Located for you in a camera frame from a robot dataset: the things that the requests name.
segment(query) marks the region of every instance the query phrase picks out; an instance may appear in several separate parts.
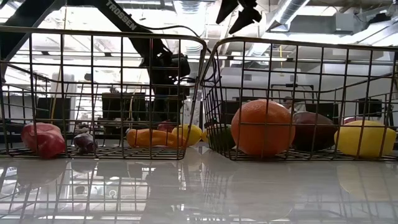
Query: orange pepper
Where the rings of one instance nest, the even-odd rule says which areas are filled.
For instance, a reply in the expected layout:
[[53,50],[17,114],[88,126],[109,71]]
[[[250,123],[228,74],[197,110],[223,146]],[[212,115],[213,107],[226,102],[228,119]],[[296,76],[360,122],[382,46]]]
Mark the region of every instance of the orange pepper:
[[[149,147],[150,146],[150,129],[141,129],[141,130],[136,130],[136,129],[131,129],[127,135],[127,142],[131,147],[136,147],[136,146],[143,146],[143,147]],[[168,146],[168,147],[177,147],[177,142],[178,138],[176,135],[172,133],[168,133],[165,131],[158,131],[158,130],[152,130],[152,146]],[[186,148],[186,143],[185,138],[180,138],[180,142],[178,144],[178,147]]]

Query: small eggplant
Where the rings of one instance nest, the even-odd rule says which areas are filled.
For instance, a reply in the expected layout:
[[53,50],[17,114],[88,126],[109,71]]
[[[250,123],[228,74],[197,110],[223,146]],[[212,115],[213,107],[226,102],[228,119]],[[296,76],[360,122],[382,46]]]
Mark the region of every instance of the small eggplant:
[[79,150],[79,154],[93,153],[98,147],[97,142],[94,144],[93,136],[87,133],[78,134],[73,138],[73,143]]

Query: reflective table surface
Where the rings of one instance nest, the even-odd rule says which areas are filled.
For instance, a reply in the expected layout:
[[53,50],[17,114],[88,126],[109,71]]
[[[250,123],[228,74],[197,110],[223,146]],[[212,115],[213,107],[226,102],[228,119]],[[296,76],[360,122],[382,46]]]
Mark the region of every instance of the reflective table surface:
[[398,223],[398,164],[4,158],[0,223]]

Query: red bell pepper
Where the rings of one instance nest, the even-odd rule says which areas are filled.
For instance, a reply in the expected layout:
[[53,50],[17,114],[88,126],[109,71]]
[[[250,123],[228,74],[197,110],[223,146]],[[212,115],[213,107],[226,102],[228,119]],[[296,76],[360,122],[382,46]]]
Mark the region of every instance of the red bell pepper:
[[21,138],[25,145],[42,159],[51,159],[65,152],[61,130],[52,124],[36,123],[37,144],[33,123],[24,126]]

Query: orange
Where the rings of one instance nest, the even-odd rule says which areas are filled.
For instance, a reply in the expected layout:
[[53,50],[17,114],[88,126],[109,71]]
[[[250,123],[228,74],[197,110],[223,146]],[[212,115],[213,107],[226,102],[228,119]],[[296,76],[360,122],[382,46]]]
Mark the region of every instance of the orange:
[[267,115],[267,100],[250,101],[241,108],[240,127],[239,110],[232,119],[232,137],[236,145],[239,138],[240,150],[253,156],[261,156],[261,152],[264,151],[263,155],[270,157],[289,148],[294,139],[295,128],[289,126],[288,109],[271,100],[268,101]]

